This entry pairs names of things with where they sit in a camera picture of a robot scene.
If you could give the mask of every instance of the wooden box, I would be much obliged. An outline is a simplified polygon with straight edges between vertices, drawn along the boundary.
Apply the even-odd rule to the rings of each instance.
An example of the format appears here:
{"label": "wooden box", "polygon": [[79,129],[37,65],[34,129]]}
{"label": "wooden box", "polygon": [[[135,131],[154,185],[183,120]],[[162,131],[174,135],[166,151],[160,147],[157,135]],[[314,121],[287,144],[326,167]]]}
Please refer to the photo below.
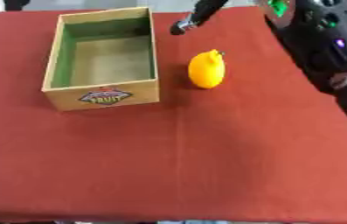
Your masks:
{"label": "wooden box", "polygon": [[150,10],[59,16],[42,91],[59,110],[158,102]]}

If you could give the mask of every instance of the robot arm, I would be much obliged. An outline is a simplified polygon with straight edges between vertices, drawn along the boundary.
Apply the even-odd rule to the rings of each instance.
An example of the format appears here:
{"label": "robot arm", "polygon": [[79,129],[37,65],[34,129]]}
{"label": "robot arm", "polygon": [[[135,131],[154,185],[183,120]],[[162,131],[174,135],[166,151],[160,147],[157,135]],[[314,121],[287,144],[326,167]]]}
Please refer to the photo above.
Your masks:
{"label": "robot arm", "polygon": [[[173,35],[198,27],[227,0],[200,0],[171,27]],[[334,95],[347,115],[347,0],[259,0],[275,37],[321,92]]]}

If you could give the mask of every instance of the table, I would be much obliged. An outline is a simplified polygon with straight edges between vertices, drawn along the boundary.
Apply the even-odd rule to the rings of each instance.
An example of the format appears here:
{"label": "table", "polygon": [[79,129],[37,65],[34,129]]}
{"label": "table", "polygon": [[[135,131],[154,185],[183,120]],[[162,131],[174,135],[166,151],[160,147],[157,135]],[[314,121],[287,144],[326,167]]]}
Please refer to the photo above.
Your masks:
{"label": "table", "polygon": [[[61,113],[40,92],[58,14],[0,13],[0,221],[347,221],[347,118],[255,8],[169,35],[160,103]],[[226,52],[224,83],[186,78]]]}

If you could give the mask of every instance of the green light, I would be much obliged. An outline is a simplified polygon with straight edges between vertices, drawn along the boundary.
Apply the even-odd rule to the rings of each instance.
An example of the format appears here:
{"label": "green light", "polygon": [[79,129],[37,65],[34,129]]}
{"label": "green light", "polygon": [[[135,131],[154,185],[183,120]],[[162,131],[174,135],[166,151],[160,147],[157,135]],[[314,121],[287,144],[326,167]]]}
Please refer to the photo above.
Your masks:
{"label": "green light", "polygon": [[337,23],[335,23],[335,22],[330,22],[330,23],[328,24],[328,26],[329,26],[329,27],[335,27],[335,26],[337,26]]}
{"label": "green light", "polygon": [[268,0],[267,4],[274,9],[274,13],[278,18],[283,17],[288,10],[288,6],[284,0]]}

